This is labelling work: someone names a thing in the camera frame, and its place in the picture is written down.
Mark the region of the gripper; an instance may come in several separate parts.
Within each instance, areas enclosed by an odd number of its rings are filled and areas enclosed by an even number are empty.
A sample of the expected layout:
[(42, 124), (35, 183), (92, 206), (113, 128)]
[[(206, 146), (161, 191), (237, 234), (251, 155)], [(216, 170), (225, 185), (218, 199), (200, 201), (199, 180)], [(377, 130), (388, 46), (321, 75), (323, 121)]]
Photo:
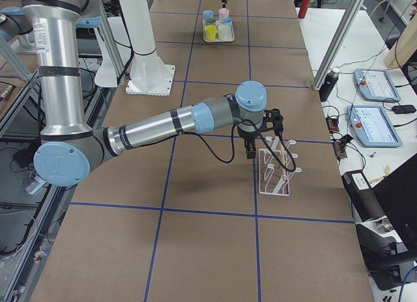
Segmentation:
[(241, 123), (238, 125), (238, 135), (244, 140), (244, 146), (246, 148), (247, 159), (256, 158), (255, 139), (258, 136), (257, 127)]

